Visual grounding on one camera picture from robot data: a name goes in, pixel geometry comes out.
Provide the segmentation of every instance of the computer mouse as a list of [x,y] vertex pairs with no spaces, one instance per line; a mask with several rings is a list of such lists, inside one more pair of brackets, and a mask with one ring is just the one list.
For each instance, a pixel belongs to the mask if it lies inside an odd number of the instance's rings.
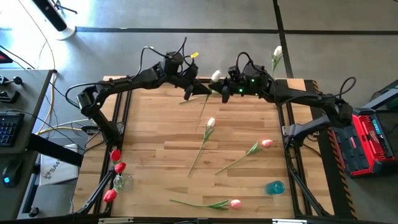
[[2,171],[2,184],[5,187],[15,187],[22,174],[22,160],[11,159]]

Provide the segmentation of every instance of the desk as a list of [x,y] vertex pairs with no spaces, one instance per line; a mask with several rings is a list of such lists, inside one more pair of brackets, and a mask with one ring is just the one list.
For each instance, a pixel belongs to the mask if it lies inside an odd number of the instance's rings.
[[[50,70],[0,70],[0,75],[4,75],[9,80],[18,76],[24,82],[22,86],[11,83],[8,86],[1,87],[1,90],[4,91],[17,90],[21,95],[14,104],[0,103],[0,111],[19,109],[37,116],[49,85],[51,74]],[[1,172],[10,159],[19,157],[23,160],[23,171],[19,184],[14,188],[5,188],[3,184],[0,184],[0,220],[15,219],[24,198],[37,158],[37,152],[25,151],[35,120],[33,116],[25,115],[22,129],[18,135],[18,141],[16,141],[14,147],[0,147]]]
[[[301,79],[288,80],[288,84],[291,88],[305,89]],[[180,105],[182,94],[181,89],[168,84],[156,90],[133,91],[123,143],[123,161],[127,163],[125,173],[134,177],[134,185],[130,191],[121,192],[114,201],[111,216],[294,217],[275,105],[251,96],[233,96],[227,104],[222,104],[220,96],[212,95],[198,124],[205,98]],[[113,115],[115,99],[116,96],[110,96],[102,108],[108,119]],[[296,122],[312,119],[309,107],[293,107]],[[211,117],[216,119],[215,131],[188,178],[205,123]],[[273,146],[214,175],[218,169],[245,155],[256,141],[263,139],[274,140]],[[98,136],[90,144],[100,141]],[[306,144],[318,149],[316,143]],[[75,208],[84,204],[99,182],[104,149],[104,145],[98,146],[85,154],[73,199]],[[309,149],[302,148],[301,152],[309,189],[325,210],[333,213],[322,159]],[[265,184],[274,180],[283,181],[287,189],[282,195],[265,195]],[[300,208],[303,208],[300,190],[298,197]],[[221,212],[169,201],[175,199],[206,205],[227,198],[241,199],[242,209]]]

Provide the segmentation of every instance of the white tulip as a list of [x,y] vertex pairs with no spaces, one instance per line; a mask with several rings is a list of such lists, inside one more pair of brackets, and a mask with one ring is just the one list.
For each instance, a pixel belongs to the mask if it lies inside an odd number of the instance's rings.
[[212,82],[217,82],[221,78],[221,72],[219,70],[215,71],[211,76]]
[[215,124],[215,123],[216,123],[216,119],[210,118],[209,121],[207,121],[207,126],[208,126],[209,128],[212,128],[212,127],[214,127],[214,124]]
[[282,47],[281,47],[281,46],[278,46],[278,47],[276,47],[275,50],[274,50],[274,56],[275,56],[275,57],[279,57],[279,56],[281,56],[281,55],[282,55]]

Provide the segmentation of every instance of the red tulip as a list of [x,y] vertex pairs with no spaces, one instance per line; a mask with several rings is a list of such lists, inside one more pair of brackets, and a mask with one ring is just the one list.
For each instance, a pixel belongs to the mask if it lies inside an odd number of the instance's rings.
[[111,152],[111,159],[112,159],[113,161],[115,161],[115,162],[116,162],[116,161],[119,161],[121,156],[122,156],[122,154],[121,154],[121,152],[120,152],[119,149],[113,150],[113,151]]
[[124,171],[124,168],[126,168],[126,164],[124,162],[120,162],[116,164],[114,171],[118,174],[121,174]]
[[112,202],[116,198],[116,196],[118,196],[118,193],[115,190],[108,190],[104,195],[104,202]]

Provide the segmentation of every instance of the yellow cable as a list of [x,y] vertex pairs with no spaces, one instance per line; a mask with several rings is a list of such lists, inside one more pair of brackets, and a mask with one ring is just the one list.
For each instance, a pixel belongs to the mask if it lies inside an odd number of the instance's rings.
[[[49,118],[49,116],[50,116],[50,114],[51,114],[51,112],[52,112],[53,105],[54,105],[54,97],[53,97],[53,96],[54,96],[54,85],[55,85],[55,74],[52,75],[51,104],[50,104],[49,112],[47,113],[47,116],[46,116],[45,119],[44,119],[45,122],[47,122],[47,120],[48,120],[48,118]],[[39,131],[36,132],[36,134],[39,134],[39,133],[41,132],[41,130],[43,129],[43,127],[44,127],[44,123],[42,123],[42,125],[41,125]]]
[[54,129],[69,129],[69,130],[75,130],[75,131],[82,131],[81,129],[78,129],[78,128],[71,128],[71,127],[64,127],[64,126],[61,126],[61,127],[56,127],[56,128],[47,128],[47,129],[45,129],[45,130],[39,131],[39,132],[36,133],[36,134],[43,134],[43,133],[52,131],[52,130],[54,130]]

